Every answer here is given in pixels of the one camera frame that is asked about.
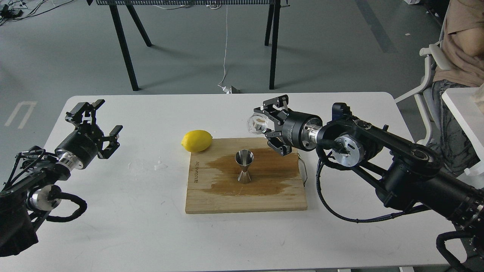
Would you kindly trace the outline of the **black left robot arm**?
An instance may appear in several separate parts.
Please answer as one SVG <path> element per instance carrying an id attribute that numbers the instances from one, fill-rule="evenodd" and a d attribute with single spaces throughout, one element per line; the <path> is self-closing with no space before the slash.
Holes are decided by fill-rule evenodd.
<path id="1" fill-rule="evenodd" d="M 1 190 L 1 256 L 18 255 L 38 243 L 36 232 L 44 221 L 66 223 L 87 209 L 79 196 L 63 192 L 57 181 L 69 179 L 74 169 L 85 169 L 95 157 L 108 159 L 119 148 L 117 125 L 105 136 L 96 124 L 103 99 L 78 103 L 65 120 L 74 131 L 55 149 L 39 146 L 16 155 L 9 179 Z"/>

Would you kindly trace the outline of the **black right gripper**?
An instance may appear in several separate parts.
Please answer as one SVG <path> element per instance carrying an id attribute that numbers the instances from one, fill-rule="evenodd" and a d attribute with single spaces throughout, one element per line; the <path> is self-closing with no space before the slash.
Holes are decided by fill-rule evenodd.
<path id="1" fill-rule="evenodd" d="M 292 153 L 292 147 L 310 151 L 316 148 L 316 140 L 310 133 L 322 127 L 322 119 L 316 115 L 289 110 L 287 94 L 265 100 L 254 113 L 262 114 L 275 125 L 282 125 L 275 130 L 267 129 L 264 133 L 267 144 L 278 154 L 286 156 Z"/>

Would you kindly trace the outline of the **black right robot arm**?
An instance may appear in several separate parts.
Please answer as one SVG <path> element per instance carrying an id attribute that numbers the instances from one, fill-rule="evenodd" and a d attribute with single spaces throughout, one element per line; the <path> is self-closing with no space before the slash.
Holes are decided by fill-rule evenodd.
<path id="1" fill-rule="evenodd" d="M 323 124 L 316 115 L 288 108 L 289 97 L 265 100 L 247 122 L 248 131 L 262 134 L 268 146 L 282 156 L 298 150 L 316 150 L 316 190 L 323 206 L 336 217 L 353 223 L 373 223 L 433 210 L 456 230 L 439 234 L 436 248 L 458 272 L 469 272 L 447 248 L 446 241 L 470 239 L 483 258 L 483 190 L 442 171 L 441 158 L 427 146 L 413 143 L 356 117 L 345 103 L 332 105 L 332 119 Z M 352 171 L 375 188 L 384 207 L 396 213 L 353 219 L 335 212 L 322 195 L 323 167 Z"/>

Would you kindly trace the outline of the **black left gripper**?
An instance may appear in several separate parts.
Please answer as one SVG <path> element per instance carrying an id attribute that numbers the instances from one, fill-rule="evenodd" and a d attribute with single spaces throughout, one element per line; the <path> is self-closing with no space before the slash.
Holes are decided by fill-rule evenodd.
<path id="1" fill-rule="evenodd" d="M 74 131 L 55 148 L 56 156 L 61 159 L 76 157 L 76 169 L 85 169 L 98 154 L 100 159 L 109 159 L 119 148 L 119 133 L 122 125 L 116 125 L 108 136 L 96 125 L 96 111 L 105 103 L 98 99 L 94 103 L 78 103 L 71 111 L 66 112 L 66 122 L 74 125 Z"/>

